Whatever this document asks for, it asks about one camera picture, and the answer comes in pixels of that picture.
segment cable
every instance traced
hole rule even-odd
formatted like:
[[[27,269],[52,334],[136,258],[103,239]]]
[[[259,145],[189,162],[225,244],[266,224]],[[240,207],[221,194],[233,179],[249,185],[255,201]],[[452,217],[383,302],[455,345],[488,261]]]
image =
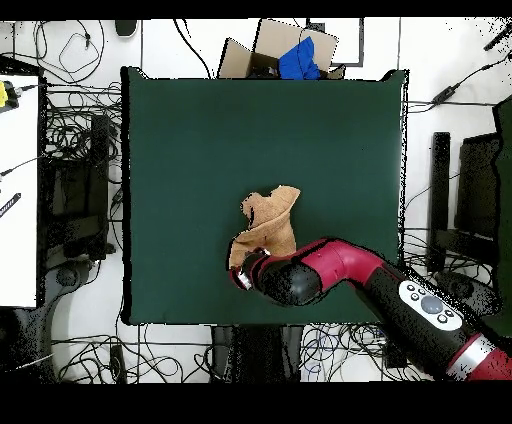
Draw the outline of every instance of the cable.
[[[140,325],[137,326],[137,384],[140,382]]]
[[[456,178],[460,175],[460,172],[457,172],[455,175],[452,175],[451,177],[449,177],[448,179],[451,180],[453,178]],[[421,196],[423,193],[426,193],[427,191],[429,191],[430,189],[432,188],[432,184],[429,185],[425,190],[422,190],[420,191],[418,194],[416,194],[415,196],[413,196],[411,199],[409,199],[409,201],[405,204],[405,208],[404,208],[404,213],[407,211],[407,208],[409,207],[409,205],[411,204],[411,202],[416,199],[417,197]]]
[[[505,62],[506,60],[511,60],[512,59],[512,50],[509,51],[507,53],[507,55],[503,58],[503,59],[500,59],[498,60],[497,62],[494,62],[494,63],[491,63],[491,64],[488,64],[488,65],[484,65],[482,66],[481,68],[477,69],[476,71],[473,71],[471,72],[468,76],[466,76],[465,78],[463,78],[462,80],[460,80],[457,84],[453,85],[453,86],[448,86],[446,87],[443,91],[441,91],[438,95],[436,95],[431,102],[431,106],[425,110],[421,110],[421,111],[412,111],[412,112],[407,112],[407,113],[424,113],[424,112],[428,112],[429,110],[432,110],[433,108],[445,103],[450,97],[452,97],[455,92],[457,91],[457,89],[464,83],[466,82],[469,78],[471,78],[473,75],[477,74],[478,72],[481,72],[481,71],[486,71],[488,69],[491,69],[492,67],[496,66],[496,65],[499,65],[503,62]]]
[[[435,106],[436,106],[436,105],[430,105],[430,107],[429,107],[429,108],[427,108],[427,109],[419,110],[419,111],[412,111],[412,112],[407,111],[407,113],[408,113],[408,114],[409,114],[409,113],[424,113],[424,112],[428,112],[429,110],[434,109],[434,107],[435,107]]]
[[[212,79],[212,76],[210,74],[210,70],[208,69],[208,66],[206,66],[206,63],[205,61],[203,60],[203,58],[201,56],[199,56],[199,53],[197,53],[197,51],[191,46],[191,44],[188,42],[188,40],[185,38],[185,36],[183,35],[183,33],[181,32],[181,29],[180,27],[178,26],[178,22],[176,21],[176,19],[173,19],[173,22],[174,22],[174,26],[176,27],[176,29],[178,30],[178,33],[180,34],[182,40],[185,42],[185,44],[188,46],[188,48],[190,50],[192,50],[192,52],[197,56],[197,58],[201,61],[201,63],[203,64],[204,68],[206,69],[206,73],[208,74],[208,79]]]
[[[103,24],[101,23],[100,20],[98,20],[98,23],[100,25],[100,29],[101,29],[101,35],[102,35],[102,46],[101,46],[101,51],[98,52],[98,49],[96,48],[96,46],[94,45],[94,43],[91,41],[91,36],[90,34],[88,33],[85,25],[80,21],[80,20],[76,20],[78,22],[78,24],[82,27],[82,29],[84,30],[84,35],[82,36],[81,34],[78,34],[78,33],[74,33],[71,35],[71,37],[69,38],[68,42],[66,43],[66,45],[64,46],[64,48],[61,50],[60,54],[59,54],[59,62],[61,64],[62,67],[59,67],[59,66],[56,66],[54,64],[51,64],[49,62],[46,62],[44,59],[46,57],[46,55],[48,54],[48,42],[47,42],[47,39],[46,39],[46,33],[44,31],[44,25],[48,24],[49,22],[51,21],[36,21],[35,25],[34,25],[34,30],[32,31],[32,37],[33,37],[33,41],[34,41],[34,45],[35,45],[35,49],[36,49],[36,55],[35,56],[31,56],[31,55],[26,55],[26,54],[21,54],[21,53],[16,53],[16,55],[18,56],[21,56],[21,57],[25,57],[25,58],[28,58],[28,59],[33,59],[36,61],[37,65],[39,67],[41,67],[42,69],[44,69],[45,71],[47,71],[48,73],[50,73],[51,75],[55,76],[56,78],[58,78],[60,81],[63,81],[65,82],[66,84],[75,84],[75,83],[79,83],[79,82],[82,82],[84,80],[86,80],[87,78],[89,78],[92,74],[94,74],[94,72],[98,69],[101,61],[102,61],[102,58],[103,58],[103,51],[105,49],[105,31],[103,29]],[[39,34],[42,34],[42,37],[43,37],[43,42],[44,42],[44,53],[43,54],[40,54],[40,51],[39,51]],[[68,47],[69,43],[71,42],[72,38],[75,37],[75,36],[79,36],[79,37],[82,37],[84,40],[85,40],[85,48],[87,49],[89,46],[93,46],[93,48],[96,50],[96,53],[97,53],[97,57],[87,63],[86,65],[82,66],[81,68],[75,70],[75,71],[68,71],[65,69],[65,67],[62,65],[62,55],[64,53],[64,51],[66,50],[66,48]],[[13,54],[14,52],[6,52],[6,53],[0,53],[0,56],[6,56],[6,55],[11,55]],[[94,68],[92,69],[92,71],[87,74],[85,77],[83,78],[80,78],[80,79],[74,79],[72,77],[72,74],[73,73],[77,73],[78,71],[84,69],[85,67],[87,66],[90,66],[92,65],[93,63],[96,62],[96,65],[94,66]],[[61,76],[57,75],[55,72],[51,71],[48,67],[52,67],[54,69],[57,69],[61,72],[64,72],[66,74],[69,75],[69,77],[71,78],[71,81],[68,81],[68,80],[65,80],[64,78],[62,78]]]

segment crumpled cloth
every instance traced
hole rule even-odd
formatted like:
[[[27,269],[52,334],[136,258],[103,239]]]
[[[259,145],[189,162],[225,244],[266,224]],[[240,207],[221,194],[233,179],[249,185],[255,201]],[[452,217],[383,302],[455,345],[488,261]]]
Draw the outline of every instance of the crumpled cloth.
[[[311,37],[297,44],[279,59],[281,79],[315,80],[320,78],[318,66],[313,62],[315,45]]]

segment green table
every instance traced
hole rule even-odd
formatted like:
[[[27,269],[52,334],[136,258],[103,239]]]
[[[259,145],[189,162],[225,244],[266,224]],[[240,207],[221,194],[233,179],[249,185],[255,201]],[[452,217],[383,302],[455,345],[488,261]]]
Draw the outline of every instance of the green table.
[[[283,184],[302,191],[299,247],[331,235],[397,261],[405,79],[151,80],[123,68],[123,320],[377,322],[346,285],[316,305],[272,305],[237,289],[226,259],[247,227],[240,202]]]

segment power cord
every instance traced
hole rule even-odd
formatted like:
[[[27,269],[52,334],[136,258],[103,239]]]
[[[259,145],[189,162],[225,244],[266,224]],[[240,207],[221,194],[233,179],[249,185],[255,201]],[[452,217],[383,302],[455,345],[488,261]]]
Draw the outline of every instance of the power cord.
[[[437,96],[435,96],[430,101],[431,105],[427,109],[420,110],[420,111],[411,111],[408,113],[424,113],[424,112],[428,112],[429,110],[434,109],[435,107],[445,103],[450,97],[452,97],[455,94],[455,91],[461,86],[461,84],[463,84],[465,81],[467,81],[473,75],[477,74],[478,72],[491,69],[492,67],[499,65],[499,64],[505,62],[506,60],[512,60],[512,50],[503,59],[498,60],[497,62],[488,64],[488,65],[484,65],[481,68],[477,69],[476,71],[470,73],[467,77],[465,77],[464,79],[459,81],[457,84],[455,84],[453,86],[450,85],[450,86],[446,87],[443,91],[441,91]]]
[[[197,53],[197,51],[192,47],[192,45],[188,42],[188,40],[185,38],[185,36],[183,35],[183,33],[181,32],[181,29],[178,25],[178,22],[176,21],[176,19],[173,19],[173,22],[174,22],[174,26],[176,27],[176,29],[178,30],[178,33],[180,34],[181,38],[183,39],[183,41],[185,42],[185,44],[188,46],[188,48],[190,50],[192,50],[192,52],[197,56],[197,58],[201,61],[201,63],[203,64],[204,68],[206,69],[206,73],[208,74],[208,79],[212,79],[212,76],[210,74],[210,70],[208,69],[208,66],[206,65],[205,61],[203,60],[203,58],[199,55],[199,53]]]
[[[37,65],[40,68],[44,69],[46,72],[50,73],[51,75],[53,75],[54,77],[58,78],[60,81],[63,81],[66,84],[77,84],[79,82],[85,81],[87,78],[89,78],[98,69],[98,67],[99,67],[99,65],[100,65],[100,63],[101,63],[101,61],[103,59],[103,52],[104,52],[104,49],[105,49],[105,31],[103,29],[103,24],[101,23],[100,20],[98,20],[98,23],[99,23],[100,29],[101,29],[101,35],[102,35],[102,46],[101,46],[101,50],[98,51],[98,49],[96,48],[96,46],[92,42],[91,35],[87,31],[85,25],[80,20],[76,20],[76,21],[82,27],[82,29],[84,31],[84,35],[81,35],[81,34],[78,34],[78,33],[73,33],[71,35],[71,37],[69,38],[68,42],[66,43],[66,45],[64,46],[64,48],[61,50],[61,52],[59,54],[59,63],[61,65],[60,67],[56,66],[56,65],[53,65],[53,64],[51,64],[51,63],[49,63],[49,62],[44,60],[46,58],[47,54],[48,54],[48,42],[47,42],[47,39],[46,39],[46,33],[44,31],[44,26],[46,24],[52,22],[52,21],[36,21],[36,23],[34,25],[34,30],[32,32],[32,37],[33,37],[33,41],[34,41],[34,45],[35,45],[35,49],[36,49],[35,56],[21,54],[21,53],[16,53],[16,55],[17,56],[21,56],[21,57],[25,57],[25,58],[28,58],[28,59],[35,60]],[[40,35],[39,34],[42,34],[42,38],[43,38],[43,42],[44,42],[44,53],[42,53],[42,54],[40,54],[40,51],[39,51],[39,39],[40,39]],[[86,49],[88,49],[90,46],[92,46],[95,49],[97,55],[96,55],[96,58],[94,58],[91,62],[83,65],[79,69],[77,69],[75,71],[68,71],[65,68],[65,66],[62,64],[62,55],[63,55],[64,51],[66,50],[66,48],[68,47],[68,45],[71,42],[71,40],[73,39],[73,37],[76,37],[76,36],[82,37],[85,40],[85,48]],[[14,53],[15,53],[14,51],[6,52],[6,53],[0,53],[0,56],[14,55]],[[95,62],[96,62],[96,65],[91,70],[91,72],[89,74],[87,74],[85,77],[80,78],[80,79],[74,79],[73,78],[72,74],[75,74],[75,73],[79,72],[80,70],[86,68],[87,66],[93,65]],[[62,78],[60,75],[58,75],[55,72],[53,72],[52,70],[50,70],[49,67],[52,67],[52,68],[54,68],[56,70],[59,70],[61,72],[66,73],[70,77],[71,81],[68,81],[68,80]]]

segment white floor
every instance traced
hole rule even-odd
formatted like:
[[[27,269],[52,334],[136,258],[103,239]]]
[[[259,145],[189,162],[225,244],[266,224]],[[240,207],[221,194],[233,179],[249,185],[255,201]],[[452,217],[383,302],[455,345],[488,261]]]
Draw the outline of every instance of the white floor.
[[[279,19],[293,23],[293,18]],[[304,18],[296,18],[304,25]],[[357,19],[312,18],[313,22],[327,22],[327,30],[340,37],[336,61],[358,61]],[[190,43],[201,54],[212,75],[216,75],[220,56],[226,37],[232,37],[251,47],[257,27],[257,19],[249,20],[189,20]],[[83,21],[91,41],[100,50],[102,45],[101,26],[98,21]],[[15,48],[17,54],[34,55],[33,29],[35,22],[16,23]],[[107,87],[113,81],[119,81],[119,68],[123,65],[142,67],[150,77],[204,78],[206,72],[197,57],[179,37],[172,20],[149,20],[139,22],[135,35],[121,39],[116,35],[114,21],[102,21],[105,33],[103,60],[97,71],[84,85]],[[453,85],[477,68],[501,59],[510,49],[507,41],[489,52],[483,50],[492,37],[502,28],[502,23],[492,18],[365,18],[364,66],[348,68],[349,79],[381,79],[391,69],[409,69],[409,100],[428,102],[448,85]],[[181,25],[185,36],[188,36]],[[68,48],[61,57],[67,69],[77,69],[95,58],[95,50],[89,47],[84,51],[84,41],[74,33],[83,34],[76,21],[51,22],[45,25],[48,40],[50,63],[59,63],[59,52],[69,41]],[[0,52],[10,52],[13,38],[10,24],[0,23]],[[458,170],[458,150],[465,137],[495,131],[491,107],[493,104],[512,94],[512,65],[508,62],[491,70],[481,72],[462,85],[450,99],[457,104],[442,105],[427,113],[410,114],[408,117],[408,163],[406,199],[425,189],[429,185],[429,161],[432,134],[435,131],[451,133],[451,172]],[[82,71],[75,74],[78,78]],[[50,82],[59,82],[48,75]],[[423,106],[411,110],[421,110]],[[455,188],[457,179],[451,181],[450,222],[453,223]],[[407,210],[406,227],[424,228],[427,226],[428,195],[415,199]],[[421,230],[410,231],[416,237],[424,239]],[[109,241],[115,244],[109,232]],[[66,340],[74,337],[89,337],[102,334],[115,334],[114,324],[121,302],[123,263],[121,252],[108,257],[102,264],[101,272],[94,284],[67,295],[59,303],[53,324],[52,338]],[[137,342],[137,328],[119,324],[120,337]],[[202,354],[204,345],[210,343],[210,329],[205,326],[165,326],[150,325],[148,342],[155,356],[173,356],[181,362],[185,374],[196,368],[194,354]],[[183,343],[183,345],[165,345],[165,343]],[[83,344],[58,344],[55,346],[54,362],[58,368],[65,365],[71,356],[78,352]],[[141,352],[148,354],[146,346]],[[108,360],[108,349],[101,350],[102,359]],[[375,364],[363,355],[353,355],[343,367],[345,381],[380,380],[381,375]],[[136,364],[135,357],[125,352],[127,368]],[[171,361],[161,364],[161,369],[173,373],[176,366]],[[141,366],[141,372],[148,370]],[[316,369],[304,374],[304,379],[315,380],[319,374]],[[68,376],[83,376],[83,370],[75,367]],[[178,374],[168,378],[177,381]],[[153,372],[141,378],[142,382],[158,382],[161,379]],[[207,381],[203,372],[194,374],[188,381]]]

